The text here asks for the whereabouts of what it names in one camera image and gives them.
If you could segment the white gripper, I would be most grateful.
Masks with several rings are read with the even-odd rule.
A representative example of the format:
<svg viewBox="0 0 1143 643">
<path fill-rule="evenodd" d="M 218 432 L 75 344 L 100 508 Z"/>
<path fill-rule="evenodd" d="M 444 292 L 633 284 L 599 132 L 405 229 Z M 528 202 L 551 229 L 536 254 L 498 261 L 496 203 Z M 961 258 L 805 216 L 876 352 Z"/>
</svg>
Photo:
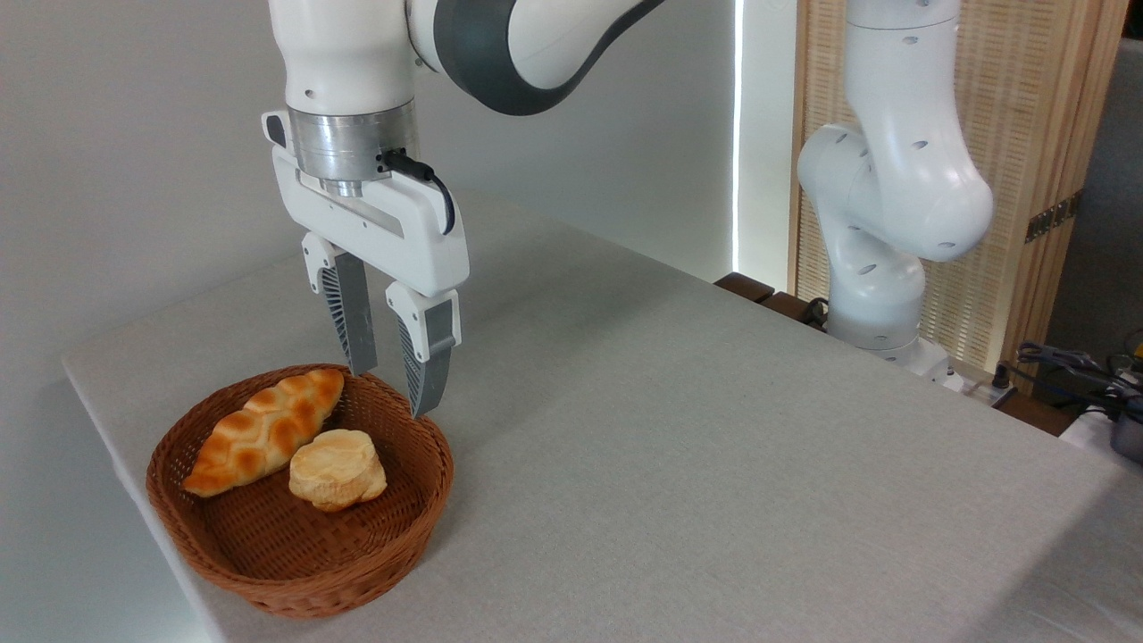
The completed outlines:
<svg viewBox="0 0 1143 643">
<path fill-rule="evenodd" d="M 301 170 L 286 111 L 263 113 L 262 122 L 286 211 L 310 231 L 302 241 L 310 288 L 330 311 L 351 373 L 377 365 L 363 262 L 397 280 L 385 302 L 403 347 L 411 417 L 421 418 L 440 404 L 462 340 L 453 288 L 467 280 L 470 262 L 461 217 L 449 228 L 440 188 L 403 172 L 363 180 L 358 196 L 325 188 Z"/>
</svg>

